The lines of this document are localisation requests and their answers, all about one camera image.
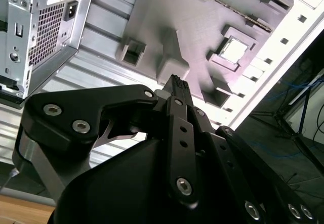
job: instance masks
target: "3d printed part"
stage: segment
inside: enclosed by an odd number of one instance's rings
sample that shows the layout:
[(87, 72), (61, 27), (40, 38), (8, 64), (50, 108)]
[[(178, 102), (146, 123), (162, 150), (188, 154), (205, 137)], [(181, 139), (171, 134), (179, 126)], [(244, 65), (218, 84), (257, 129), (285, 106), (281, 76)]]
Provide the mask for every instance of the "3d printed part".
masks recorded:
[(244, 56), (248, 48), (249, 47), (246, 44), (236, 38), (231, 38), (226, 43), (219, 56), (233, 64), (236, 64)]
[(146, 45), (132, 38), (125, 42), (120, 60), (136, 66), (144, 56)]
[(184, 80), (189, 70), (189, 63), (181, 56), (177, 31), (169, 29), (164, 38), (163, 59), (156, 73), (157, 82), (165, 84), (172, 74)]

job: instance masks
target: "black cable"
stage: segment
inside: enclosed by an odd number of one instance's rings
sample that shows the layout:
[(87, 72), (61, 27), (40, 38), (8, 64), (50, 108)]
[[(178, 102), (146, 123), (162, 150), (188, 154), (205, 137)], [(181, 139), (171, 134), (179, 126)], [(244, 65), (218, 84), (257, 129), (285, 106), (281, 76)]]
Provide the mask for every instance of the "black cable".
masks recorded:
[(320, 129), (320, 125), (319, 125), (319, 117), (320, 117), (320, 114), (322, 113), (322, 110), (324, 108), (324, 104), (322, 105), (322, 107), (320, 108), (319, 112), (318, 112), (318, 115), (317, 115), (317, 119), (316, 119), (316, 125), (317, 125), (317, 129), (321, 132), (321, 133), (324, 133), (324, 131), (322, 131)]
[(322, 127), (322, 125), (324, 125), (324, 121), (322, 122), (322, 124), (320, 124), (320, 125), (318, 126), (318, 128), (317, 128), (317, 130), (316, 130), (316, 132), (315, 132), (315, 134), (314, 134), (314, 136), (313, 136), (312, 143), (313, 143), (313, 146), (314, 146), (316, 149), (318, 149), (320, 152), (324, 153), (324, 151), (321, 150), (321, 149), (317, 146), (319, 143), (317, 143), (317, 144), (315, 143), (315, 137), (316, 137), (316, 135), (317, 135), (319, 129)]
[(287, 181), (286, 181), (286, 184), (289, 183), (290, 180), (292, 180), (294, 177), (297, 176), (297, 173), (295, 172)]

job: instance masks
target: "silver metal frame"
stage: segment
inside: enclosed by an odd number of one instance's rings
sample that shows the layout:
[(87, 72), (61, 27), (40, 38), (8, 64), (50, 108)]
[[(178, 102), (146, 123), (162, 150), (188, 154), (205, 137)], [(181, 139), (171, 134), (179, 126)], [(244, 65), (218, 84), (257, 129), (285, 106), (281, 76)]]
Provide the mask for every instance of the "silver metal frame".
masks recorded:
[(48, 64), (55, 58), (64, 62), (70, 59), (70, 55), (66, 57), (59, 55), (60, 53), (66, 54), (63, 53), (65, 47), (78, 49), (91, 0), (8, 0), (7, 36), (0, 36), (0, 44), (6, 45), (5, 55), (3, 55), (5, 59), (0, 62), (0, 76), (17, 82), (18, 90), (8, 88), (0, 83), (3, 92), (22, 99), (29, 95), (31, 78), (36, 71), (40, 71), (38, 66), (31, 65), (28, 58), (29, 49), (36, 46), (37, 43), (39, 12), (53, 5), (69, 1), (78, 1), (76, 16), (69, 21), (64, 21), (62, 18), (55, 50), (48, 58), (43, 59), (39, 67), (47, 67), (44, 64)]

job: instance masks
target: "ribbed metal surface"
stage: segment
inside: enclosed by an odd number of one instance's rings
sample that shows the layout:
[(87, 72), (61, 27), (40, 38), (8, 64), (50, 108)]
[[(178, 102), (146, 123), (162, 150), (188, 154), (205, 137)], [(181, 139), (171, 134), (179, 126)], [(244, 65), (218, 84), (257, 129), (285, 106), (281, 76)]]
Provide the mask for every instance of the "ribbed metal surface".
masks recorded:
[[(67, 91), (129, 84), (144, 84), (152, 90), (161, 89), (162, 86), (158, 85), (155, 80), (126, 69), (115, 60), (115, 53), (134, 3), (135, 0), (93, 0), (79, 53), (44, 87), (44, 91)], [(240, 124), (238, 122), (242, 122), (241, 115), (246, 114), (245, 109), (249, 108), (251, 111), (250, 105), (255, 106), (264, 97), (265, 93), (259, 95), (259, 92), (263, 88), (269, 91), (275, 83), (275, 81), (273, 83), (268, 83), (268, 81), (272, 78), (274, 80), (276, 78), (277, 81), (280, 78), (279, 74), (282, 75), (293, 63), (294, 56), (297, 57), (295, 49), (320, 23), (319, 18), (322, 17), (323, 11), (323, 3), (317, 9), (312, 10), (299, 1), (295, 1), (290, 14), (273, 33), (237, 84), (231, 88), (236, 95), (231, 96), (222, 109), (206, 104), (201, 99), (193, 98), (194, 104), (207, 113), (214, 128), (222, 124), (237, 127), (237, 124)], [(307, 17), (305, 23), (298, 20), (301, 13)], [(283, 37), (290, 40), (288, 45), (280, 43)], [(272, 63), (267, 63), (267, 58), (270, 57)], [(21, 113), (22, 110), (0, 105), (0, 161), (12, 163), (11, 155)], [(97, 165), (115, 156), (143, 140), (144, 137), (144, 134), (138, 134), (134, 139), (115, 141), (96, 148), (91, 154), (91, 164)]]

